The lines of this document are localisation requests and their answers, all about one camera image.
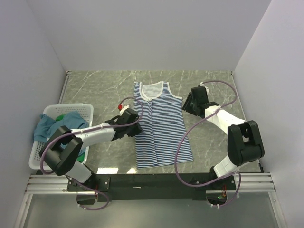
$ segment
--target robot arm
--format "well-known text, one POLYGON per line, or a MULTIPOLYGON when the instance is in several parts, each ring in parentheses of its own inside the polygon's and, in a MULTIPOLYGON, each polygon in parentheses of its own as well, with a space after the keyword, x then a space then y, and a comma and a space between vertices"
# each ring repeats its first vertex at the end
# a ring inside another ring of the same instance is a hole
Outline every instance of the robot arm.
POLYGON ((84 183, 88 187, 95 187, 95 174, 85 165, 77 161, 78 153, 81 149, 96 143, 113 141, 122 138, 124 135, 133 137, 142 132, 140 125, 134 124, 126 127, 109 128, 110 125, 125 125, 134 123, 138 119, 138 114, 131 108, 127 108, 121 115, 105 121, 101 125, 84 129, 68 129, 62 126, 51 136, 48 142, 40 150, 40 157, 46 147, 57 137, 68 133, 81 132, 81 134, 70 135, 58 140, 51 146, 44 157, 44 161, 58 176, 66 175, 84 183))
POLYGON ((221 177, 236 172, 240 167, 264 156, 264 147, 255 121, 245 121, 221 109, 215 102, 209 102, 208 89, 202 86, 192 88, 182 108, 188 113, 205 118, 219 111, 207 121, 215 124, 228 135, 228 155, 210 172, 221 177))

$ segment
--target shirt armhole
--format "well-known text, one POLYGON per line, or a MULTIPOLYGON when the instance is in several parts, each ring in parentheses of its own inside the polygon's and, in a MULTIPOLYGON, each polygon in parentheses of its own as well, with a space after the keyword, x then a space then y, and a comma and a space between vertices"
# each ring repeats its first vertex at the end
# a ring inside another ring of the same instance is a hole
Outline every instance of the shirt armhole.
POLYGON ((169 84, 169 82, 167 82, 167 86, 168 86, 169 93, 170 93, 173 97, 182 99, 181 96, 175 96, 175 95, 173 95, 173 93, 172 93, 171 90, 170 90, 170 84, 169 84))

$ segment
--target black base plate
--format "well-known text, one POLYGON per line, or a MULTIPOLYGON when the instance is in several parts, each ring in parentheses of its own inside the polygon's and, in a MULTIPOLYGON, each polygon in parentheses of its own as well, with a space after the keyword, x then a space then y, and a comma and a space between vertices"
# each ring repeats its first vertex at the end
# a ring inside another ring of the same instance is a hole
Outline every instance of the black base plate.
MULTIPOLYGON (((190 184, 206 183, 209 173, 183 173, 181 178, 190 184)), ((227 177, 214 184, 192 188, 182 184, 175 174, 97 174, 98 190, 105 192, 110 200, 157 200, 193 199, 206 200, 207 190, 235 190, 233 177, 227 177)), ((68 185, 67 191, 85 191, 75 183, 68 185)), ((98 197, 99 202, 106 199, 98 197)))

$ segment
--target cable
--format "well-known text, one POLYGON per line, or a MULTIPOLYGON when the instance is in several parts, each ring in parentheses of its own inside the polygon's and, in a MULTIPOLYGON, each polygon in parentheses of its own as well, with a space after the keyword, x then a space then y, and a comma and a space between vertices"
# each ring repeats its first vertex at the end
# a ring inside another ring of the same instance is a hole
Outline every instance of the cable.
MULTIPOLYGON (((220 83, 224 83, 224 84, 228 85, 228 86, 233 90, 233 92, 234 92, 234 94, 235 94, 234 99, 233 99, 232 101, 228 102, 227 104, 222 105, 222 108, 223 108, 223 107, 226 107, 226 106, 228 106, 228 105, 230 105, 230 104, 232 104, 232 103, 234 103, 234 102, 237 100, 238 94, 237 94, 235 88, 233 88, 232 85, 230 85, 228 82, 225 82, 225 81, 222 81, 222 80, 211 80, 211 81, 203 82, 203 84, 205 84, 205 83, 210 83, 210 82, 220 82, 220 83)), ((182 145, 182 143, 184 142, 184 140, 185 140, 185 138, 187 137, 187 135, 192 131, 192 129, 193 129, 194 127, 196 127, 197 125, 199 125, 199 124, 202 123, 203 121, 205 121, 205 120, 207 120, 207 119, 213 117, 213 116, 216 115, 219 111, 220 111, 220 109, 217 109, 217 110, 216 110, 214 113, 212 113, 211 115, 209 115, 209 116, 203 118, 202 120, 200 120, 200 121, 198 121, 196 124, 194 124, 194 125, 193 125, 185 134, 184 134, 183 138, 181 139, 181 141, 180 141, 180 143, 179 143, 179 145, 178 145, 178 147, 177 147, 177 150, 176 150, 176 153, 175 153, 175 157, 174 157, 174 169, 175 169, 175 174, 176 174, 177 178, 180 180, 180 182, 183 183, 184 185, 188 186, 188 187, 194 187, 194 188, 197 188, 197 187, 204 187, 204 186, 210 185, 210 184, 212 184, 212 183, 214 183, 214 182, 217 182, 218 180, 221 180, 221 179, 224 179, 224 178, 226 178, 226 177, 229 177, 229 176, 234 175, 234 173, 229 173, 229 174, 223 175, 223 176, 221 176, 221 177, 218 177, 218 178, 216 178, 216 179, 213 179, 213 180, 208 181, 208 182, 203 183, 203 184, 189 184, 189 183, 185 182, 185 181, 181 178, 181 176, 180 176, 180 174, 179 174, 179 172, 178 172, 178 170, 177 170, 177 157, 178 157, 178 154, 179 154, 181 145, 182 145)), ((238 190, 239 190, 239 187, 240 187, 240 183, 241 183, 241 181, 239 181, 239 184, 238 184, 239 186, 238 186, 238 188, 237 188, 237 191, 236 191, 236 194, 235 194, 235 195, 237 195, 237 193, 238 193, 238 190)))
MULTIPOLYGON (((47 145, 47 147, 44 149, 44 151, 43 151, 43 153, 42 153, 42 155, 41 155, 41 159, 40 159, 40 169, 41 169, 41 172, 42 172, 43 174, 52 174, 52 173, 54 173, 54 171, 47 172, 47 171, 44 170, 44 168, 43 168, 43 161, 44 161, 44 158, 45 158, 46 153, 47 153, 47 151, 49 150, 49 148, 50 148, 51 146, 53 146, 56 142, 58 142, 58 140, 60 140, 60 139, 62 139, 62 138, 65 138, 65 137, 68 137, 68 136, 71 136, 71 135, 78 135, 78 134, 93 132, 93 131, 101 130, 101 129, 104 129, 104 128, 128 127, 128 126, 132 126, 132 125, 134 125, 134 124, 137 124, 137 123, 140 121, 140 119, 143 117, 143 105, 142 105, 142 103, 140 102, 139 99, 137 99, 137 98, 135 98, 135 97, 128 96, 128 97, 124 98, 124 99, 119 103, 118 106, 120 107, 121 104, 122 104, 122 102, 124 102, 124 101, 127 100, 127 99, 133 99, 133 100, 137 101, 137 102, 139 103, 139 105, 141 106, 142 113, 141 113, 141 115, 138 117, 138 119, 137 119, 136 121, 134 121, 133 123, 123 124, 123 125, 109 125, 109 126, 100 126, 100 125, 99 125, 99 126, 97 126, 97 127, 91 128, 91 129, 82 130, 82 131, 78 131, 78 132, 71 132, 71 133, 67 133, 67 134, 64 134, 64 135, 61 135, 61 136, 55 138, 53 141, 51 141, 51 142, 47 145)), ((103 205, 103 206, 100 207, 100 208, 86 208, 86 207, 84 207, 84 206, 81 205, 80 207, 82 207, 83 209, 87 209, 87 210, 100 210, 100 209, 105 208, 105 207, 109 204, 110 199, 109 199, 109 197, 108 197, 106 194, 104 194, 103 192, 98 191, 98 190, 91 189, 91 188, 89 188, 89 187, 83 185, 82 183, 78 182, 78 181, 77 181, 76 179, 74 179, 74 178, 72 178, 72 180, 74 180, 74 181, 75 181, 79 186, 81 186, 83 189, 86 189, 86 190, 89 190, 89 191, 93 191, 93 192, 95 192, 95 193, 99 193, 99 194, 103 195, 104 197, 106 197, 106 199, 107 199, 106 204, 103 205)))

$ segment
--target green object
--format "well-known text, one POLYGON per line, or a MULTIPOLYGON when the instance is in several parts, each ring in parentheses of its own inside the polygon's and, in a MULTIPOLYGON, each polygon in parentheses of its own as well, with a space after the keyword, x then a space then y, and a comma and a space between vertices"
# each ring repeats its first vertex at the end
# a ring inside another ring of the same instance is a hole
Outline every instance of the green object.
POLYGON ((65 116, 65 114, 57 116, 56 121, 62 120, 64 116, 65 116))
POLYGON ((85 153, 83 153, 77 157, 77 161, 79 161, 80 163, 82 163, 84 161, 84 159, 85 159, 85 153))

